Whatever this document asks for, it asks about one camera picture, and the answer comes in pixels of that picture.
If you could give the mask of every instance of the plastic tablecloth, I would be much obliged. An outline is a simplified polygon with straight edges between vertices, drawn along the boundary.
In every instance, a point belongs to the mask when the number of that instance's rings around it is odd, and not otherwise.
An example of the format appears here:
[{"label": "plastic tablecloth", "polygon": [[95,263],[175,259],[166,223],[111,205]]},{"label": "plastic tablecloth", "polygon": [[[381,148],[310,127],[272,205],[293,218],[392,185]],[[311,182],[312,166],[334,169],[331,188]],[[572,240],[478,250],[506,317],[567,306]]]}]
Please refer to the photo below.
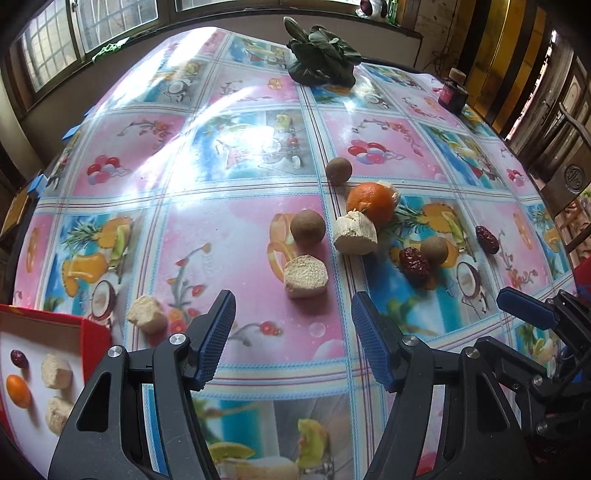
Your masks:
[{"label": "plastic tablecloth", "polygon": [[[355,335],[356,291],[433,347],[460,351],[491,335],[551,372],[557,339],[500,312],[496,294],[512,286],[544,299],[574,282],[519,162],[468,107],[456,117],[437,103],[437,79],[362,64],[352,90],[302,87],[287,74],[290,54],[207,27],[137,63],[57,162],[28,229],[14,304],[110,319],[113,341],[133,350],[184,331],[232,290],[236,320],[216,376],[193,397],[208,444],[239,444],[217,445],[230,457],[218,464],[222,476],[361,479],[393,395],[374,381]],[[333,188],[324,166],[337,156],[353,176]],[[347,189],[378,180],[400,191],[396,215],[375,254],[343,257],[331,235]],[[327,223],[306,251],[290,234],[302,209]],[[479,248],[476,225],[498,237],[498,254]],[[449,256],[417,290],[398,252],[432,235]],[[302,253],[326,263],[328,290],[290,300],[282,269]],[[142,294],[165,308],[162,335],[125,320]],[[166,472],[150,387],[145,395],[152,463]],[[433,463],[442,405],[436,388],[419,471]]]}]

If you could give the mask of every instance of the window sill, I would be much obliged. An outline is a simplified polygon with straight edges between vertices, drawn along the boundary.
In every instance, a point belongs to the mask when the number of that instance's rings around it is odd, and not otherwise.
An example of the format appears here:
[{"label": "window sill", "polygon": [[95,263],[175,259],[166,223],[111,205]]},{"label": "window sill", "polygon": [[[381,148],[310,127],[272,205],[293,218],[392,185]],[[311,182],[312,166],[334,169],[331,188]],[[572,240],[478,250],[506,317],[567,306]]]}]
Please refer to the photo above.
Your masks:
[{"label": "window sill", "polygon": [[[216,3],[211,5],[204,5],[202,7],[193,8],[190,10],[185,10],[183,12],[179,12],[179,21],[174,23],[167,24],[162,27],[154,27],[151,30],[146,30],[145,33],[140,34],[139,36],[130,39],[123,47],[122,50],[127,48],[130,45],[134,45],[136,43],[141,42],[142,40],[146,40],[149,38],[153,38],[156,35],[160,35],[162,33],[166,33],[171,30],[176,30],[178,28],[183,28],[190,25],[199,26],[201,23],[211,22],[215,20],[219,20],[222,18],[232,18],[232,17],[247,17],[250,15],[319,15],[325,17],[333,17],[333,18],[343,18],[349,21],[357,21],[357,22],[364,22],[369,23],[375,27],[379,28],[386,28],[388,30],[396,31],[401,33],[407,37],[417,38],[421,42],[423,40],[423,36],[415,31],[408,30],[402,27],[395,27],[385,22],[378,22],[375,20],[366,20],[363,18],[359,18],[355,14],[355,9],[357,8],[356,5],[346,4],[338,1],[325,1],[323,2],[323,8],[311,8],[312,4],[317,5],[318,2],[316,0],[281,0],[281,6],[277,7],[277,4],[274,3],[273,6],[265,6],[262,7],[260,0],[257,1],[256,6],[250,7],[248,4],[252,3],[251,0],[233,0],[227,1],[222,3]],[[199,16],[195,17],[196,11],[199,12]],[[129,33],[120,35],[119,37],[115,37],[109,41],[109,43],[115,43],[122,38],[129,37]],[[89,52],[86,55],[86,60],[79,65],[76,69],[71,70],[68,72],[67,75],[62,76],[59,78],[59,81],[55,82],[55,84],[50,85],[50,87],[43,92],[37,99],[35,99],[34,103],[27,109],[27,111],[20,116],[19,120],[23,120],[27,117],[28,113],[33,110],[37,105],[39,105],[47,96],[51,95],[51,93],[58,89],[63,83],[68,82],[70,79],[75,77],[78,73],[82,72],[84,69],[87,69],[89,66],[93,64],[92,56],[96,53],[95,51]],[[118,51],[113,52],[112,54],[108,55],[117,55]]]}]

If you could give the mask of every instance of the red label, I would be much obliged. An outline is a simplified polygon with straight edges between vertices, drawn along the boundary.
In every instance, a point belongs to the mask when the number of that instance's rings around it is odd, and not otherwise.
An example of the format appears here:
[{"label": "red label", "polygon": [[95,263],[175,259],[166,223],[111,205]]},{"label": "red label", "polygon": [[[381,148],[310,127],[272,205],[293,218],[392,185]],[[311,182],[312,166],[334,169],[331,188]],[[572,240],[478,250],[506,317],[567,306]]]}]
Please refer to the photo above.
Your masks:
[{"label": "red label", "polygon": [[446,105],[449,105],[449,102],[452,101],[452,97],[453,97],[453,90],[451,88],[449,88],[447,85],[444,85],[441,93],[439,94],[439,99],[445,103]]}]

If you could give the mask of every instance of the small orange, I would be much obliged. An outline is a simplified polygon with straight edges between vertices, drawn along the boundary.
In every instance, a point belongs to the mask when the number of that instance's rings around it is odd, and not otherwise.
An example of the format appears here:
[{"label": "small orange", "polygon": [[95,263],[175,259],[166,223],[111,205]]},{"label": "small orange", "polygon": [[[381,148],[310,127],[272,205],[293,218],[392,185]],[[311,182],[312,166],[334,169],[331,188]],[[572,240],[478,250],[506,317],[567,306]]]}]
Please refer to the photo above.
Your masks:
[{"label": "small orange", "polygon": [[346,206],[348,212],[357,210],[363,213],[376,228],[390,221],[395,208],[392,191],[372,181],[360,183],[351,190]]},{"label": "small orange", "polygon": [[28,408],[31,404],[31,391],[25,381],[18,375],[6,377],[6,391],[17,407]]}]

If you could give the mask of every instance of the dark glass bottle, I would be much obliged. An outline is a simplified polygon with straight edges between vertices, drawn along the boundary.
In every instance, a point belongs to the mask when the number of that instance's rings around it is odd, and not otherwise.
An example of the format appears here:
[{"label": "dark glass bottle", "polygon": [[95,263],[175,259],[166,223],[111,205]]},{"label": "dark glass bottle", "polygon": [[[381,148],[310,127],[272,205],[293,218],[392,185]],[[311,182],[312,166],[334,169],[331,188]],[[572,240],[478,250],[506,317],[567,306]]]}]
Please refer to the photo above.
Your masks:
[{"label": "dark glass bottle", "polygon": [[468,100],[468,91],[463,87],[466,74],[460,70],[451,69],[439,93],[439,105],[449,110],[454,115],[460,115]]}]

